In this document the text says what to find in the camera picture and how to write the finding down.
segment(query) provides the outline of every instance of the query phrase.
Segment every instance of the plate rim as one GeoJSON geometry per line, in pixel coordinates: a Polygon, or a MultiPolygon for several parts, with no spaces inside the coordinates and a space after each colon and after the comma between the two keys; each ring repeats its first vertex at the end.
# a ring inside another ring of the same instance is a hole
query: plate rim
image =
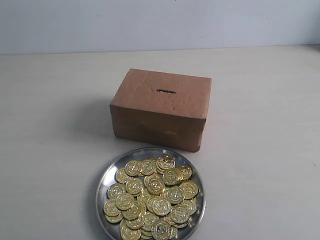
{"type": "MultiPolygon", "coordinates": [[[[99,209],[98,209],[98,195],[99,195],[99,189],[100,189],[100,186],[103,182],[103,179],[105,178],[105,175],[107,174],[108,170],[111,169],[117,161],[119,161],[119,159],[121,159],[122,157],[124,157],[125,155],[127,154],[130,154],[130,153],[133,153],[133,152],[138,152],[138,151],[141,151],[141,150],[165,150],[165,151],[170,151],[170,152],[173,152],[177,155],[179,155],[180,157],[186,159],[190,166],[197,171],[198,173],[198,170],[195,168],[195,166],[188,160],[188,158],[184,157],[183,155],[181,155],[180,153],[174,151],[174,150],[171,150],[171,149],[168,149],[168,148],[163,148],[163,147],[152,147],[152,146],[148,146],[148,147],[140,147],[140,148],[136,148],[136,149],[133,149],[133,150],[130,150],[118,157],[115,158],[115,160],[110,163],[110,165],[104,170],[100,180],[99,180],[99,183],[97,185],[97,189],[96,189],[96,193],[95,193],[95,213],[96,213],[96,216],[98,218],[98,221],[100,223],[100,226],[103,228],[103,230],[106,232],[106,234],[112,239],[112,240],[117,240],[116,238],[114,238],[105,228],[101,218],[100,218],[100,215],[99,215],[99,209]]],[[[205,192],[205,187],[204,187],[204,182],[201,178],[201,175],[198,173],[197,174],[199,180],[200,180],[200,183],[202,185],[202,192],[203,192],[203,204],[202,204],[202,213],[199,217],[199,221],[197,222],[197,224],[192,228],[192,230],[185,236],[185,238],[183,238],[184,240],[187,240],[188,238],[190,238],[190,236],[197,230],[197,228],[199,227],[204,215],[205,215],[205,210],[206,210],[206,192],[205,192]]]]}

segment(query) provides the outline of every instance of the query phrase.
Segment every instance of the pile of gold coins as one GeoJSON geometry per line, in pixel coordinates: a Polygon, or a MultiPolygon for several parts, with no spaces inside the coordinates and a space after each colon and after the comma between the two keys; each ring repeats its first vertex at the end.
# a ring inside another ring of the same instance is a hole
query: pile of gold coins
{"type": "Polygon", "coordinates": [[[189,224],[197,210],[198,186],[189,180],[190,166],[175,164],[164,154],[131,160],[116,172],[118,183],[109,187],[103,211],[108,222],[120,222],[123,240],[169,240],[189,224]]]}

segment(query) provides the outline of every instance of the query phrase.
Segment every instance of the white table surface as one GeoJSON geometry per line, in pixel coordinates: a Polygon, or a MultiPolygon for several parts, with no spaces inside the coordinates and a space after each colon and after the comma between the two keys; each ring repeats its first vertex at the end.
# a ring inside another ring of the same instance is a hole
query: white table surface
{"type": "Polygon", "coordinates": [[[127,151],[109,103],[129,68],[212,78],[192,240],[320,238],[320,48],[0,56],[0,239],[106,240],[98,181],[127,151]]]}

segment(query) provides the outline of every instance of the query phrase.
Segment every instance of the coin slot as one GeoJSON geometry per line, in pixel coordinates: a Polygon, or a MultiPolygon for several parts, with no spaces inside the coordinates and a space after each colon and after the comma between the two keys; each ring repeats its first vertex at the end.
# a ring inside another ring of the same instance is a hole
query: coin slot
{"type": "Polygon", "coordinates": [[[175,91],[170,91],[170,90],[164,90],[164,89],[157,89],[156,90],[158,93],[163,92],[163,93],[168,93],[168,94],[176,94],[175,91]]]}

